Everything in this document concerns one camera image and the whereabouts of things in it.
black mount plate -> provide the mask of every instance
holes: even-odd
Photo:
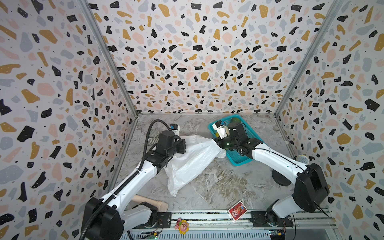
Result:
[[[156,221],[160,219],[160,221],[159,221],[160,225],[158,227],[159,231],[161,230],[161,228],[170,228],[171,216],[172,216],[171,212],[158,212],[157,213]],[[139,226],[134,227],[134,228],[144,229],[146,227],[144,225],[139,225]]]
[[[267,227],[270,228],[271,226],[267,223],[266,218],[264,217],[265,211],[252,211],[251,212],[251,222],[253,223],[253,227]],[[287,216],[283,219],[279,219],[278,227],[284,227],[284,222],[285,221],[285,226],[286,227],[293,227],[293,222],[292,220],[288,219]]]

terrazzo wallpaper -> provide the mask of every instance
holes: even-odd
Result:
[[[271,113],[332,2],[89,5],[139,113]]]
[[[0,238],[76,239],[132,116],[77,2],[0,7]]]
[[[344,239],[384,239],[384,1],[345,1],[278,119]]]

round black base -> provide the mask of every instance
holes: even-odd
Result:
[[[277,184],[284,187],[291,184],[291,181],[289,181],[288,178],[284,177],[281,173],[279,173],[276,170],[272,170],[272,178],[275,180]]]

red card box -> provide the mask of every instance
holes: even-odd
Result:
[[[243,202],[239,201],[228,210],[228,213],[233,218],[234,221],[237,221],[247,211],[248,209],[244,206]]]

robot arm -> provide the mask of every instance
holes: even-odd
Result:
[[[219,137],[215,142],[223,149],[236,150],[240,155],[262,162],[295,184],[294,193],[276,200],[268,209],[266,218],[273,225],[276,217],[285,218],[297,211],[314,212],[329,194],[322,169],[312,163],[306,165],[282,155],[257,138],[248,138],[242,123],[227,126],[218,121],[212,125]]]
[[[161,120],[153,121],[148,133],[157,121],[165,124]],[[175,153],[185,153],[185,140],[175,134],[179,132],[178,125],[172,124],[171,128],[167,128],[159,135],[159,142],[143,155],[142,161],[131,174],[101,199],[93,197],[86,203],[80,240],[85,237],[94,240],[120,239],[124,232],[136,226],[144,224],[152,227],[156,223],[157,207],[149,203],[142,202],[128,211],[125,208],[137,192],[167,166]]]

